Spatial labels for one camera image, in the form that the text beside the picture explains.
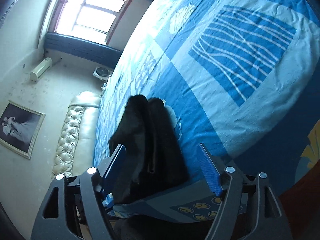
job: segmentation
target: black garment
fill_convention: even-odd
[[[188,171],[159,98],[130,97],[109,141],[110,152],[126,147],[126,158],[112,190],[115,204],[128,204],[188,180]]]
[[[177,224],[139,215],[118,220],[114,231],[121,240],[203,240],[211,225],[212,220]]]

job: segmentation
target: dark blue curtain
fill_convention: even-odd
[[[122,54],[122,51],[105,45],[58,33],[46,34],[44,48],[85,58],[113,69]]]

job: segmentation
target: wall-mounted air conditioner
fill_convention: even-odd
[[[38,66],[36,66],[30,73],[30,79],[38,82],[42,74],[52,66],[52,59],[46,57]]]

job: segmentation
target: yellow pattern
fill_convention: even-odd
[[[197,203],[197,204],[194,204],[193,207],[195,208],[201,208],[201,209],[207,209],[207,208],[210,208],[210,206],[206,203]]]
[[[301,157],[306,157],[309,159],[308,168],[312,169],[316,165],[317,161],[320,159],[320,120],[315,124],[313,129],[308,135],[310,144],[306,146]]]
[[[179,209],[179,211],[184,212],[184,213],[193,213],[193,210],[191,208],[180,207],[178,209]]]
[[[221,198],[219,198],[219,197],[214,197],[214,198],[211,200],[211,202],[214,203],[214,204],[220,205],[220,203],[221,203]]]
[[[217,215],[216,211],[211,211],[211,212],[208,213],[209,217],[215,217],[216,215]]]
[[[199,221],[205,221],[207,220],[208,218],[203,216],[203,215],[194,215],[193,216],[196,220],[199,220]]]
[[[115,215],[119,218],[124,218],[119,212],[115,211]]]

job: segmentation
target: framed picture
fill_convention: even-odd
[[[45,114],[9,101],[0,118],[0,143],[30,160]]]

